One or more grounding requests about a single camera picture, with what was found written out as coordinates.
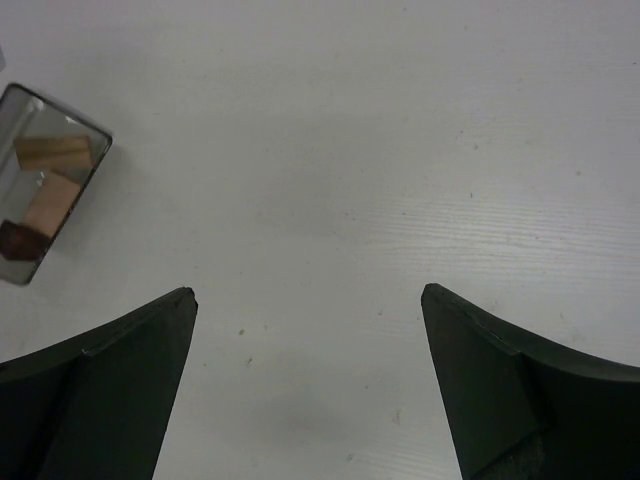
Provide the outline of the smoky transparent plastic bin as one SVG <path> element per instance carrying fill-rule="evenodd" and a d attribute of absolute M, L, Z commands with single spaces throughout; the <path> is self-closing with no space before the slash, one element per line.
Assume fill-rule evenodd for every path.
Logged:
<path fill-rule="evenodd" d="M 49 247 L 40 260 L 8 261 L 1 255 L 1 279 L 8 283 L 24 286 L 31 282 L 111 148 L 113 136 L 86 115 L 50 97 L 18 83 L 11 83 L 6 87 L 1 96 L 1 223 L 9 220 L 25 225 L 24 219 L 29 204 L 43 181 L 19 175 L 7 164 L 13 140 L 18 137 L 62 135 L 87 135 L 90 138 L 95 160 L 94 170 L 82 181 L 74 181 L 81 186 L 80 193 L 61 228 L 50 238 Z"/>

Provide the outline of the plain light wood block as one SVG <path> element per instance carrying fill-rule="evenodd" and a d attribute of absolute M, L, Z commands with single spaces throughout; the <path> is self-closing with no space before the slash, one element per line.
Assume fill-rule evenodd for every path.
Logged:
<path fill-rule="evenodd" d="M 53 238 L 65 221 L 81 186 L 56 172 L 48 173 L 31 200 L 24 224 Z"/>

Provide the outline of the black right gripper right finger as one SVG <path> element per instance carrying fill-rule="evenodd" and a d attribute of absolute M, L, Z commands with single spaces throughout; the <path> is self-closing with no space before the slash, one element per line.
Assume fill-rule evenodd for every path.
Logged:
<path fill-rule="evenodd" d="M 421 296 L 465 479 L 636 479 L 639 370 L 506 322 L 439 284 Z"/>

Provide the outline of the striped light wood block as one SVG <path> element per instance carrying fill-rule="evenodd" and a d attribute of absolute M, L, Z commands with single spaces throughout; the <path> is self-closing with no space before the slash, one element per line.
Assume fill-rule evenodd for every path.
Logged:
<path fill-rule="evenodd" d="M 94 170 L 95 160 L 87 135 L 30 136 L 13 140 L 7 164 L 37 181 L 50 173 L 82 181 Z"/>

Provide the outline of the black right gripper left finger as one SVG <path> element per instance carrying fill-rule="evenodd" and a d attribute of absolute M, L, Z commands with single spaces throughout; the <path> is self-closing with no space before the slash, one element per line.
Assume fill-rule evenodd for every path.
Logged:
<path fill-rule="evenodd" d="M 196 315 L 181 287 L 2 363 L 2 478 L 152 478 Z"/>

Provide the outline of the dark red wood block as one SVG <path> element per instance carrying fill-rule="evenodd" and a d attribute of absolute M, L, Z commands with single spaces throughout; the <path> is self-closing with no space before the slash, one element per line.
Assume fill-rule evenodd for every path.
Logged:
<path fill-rule="evenodd" d="M 1 255 L 8 261 L 40 260 L 46 253 L 50 238 L 32 228 L 9 220 L 1 223 Z"/>

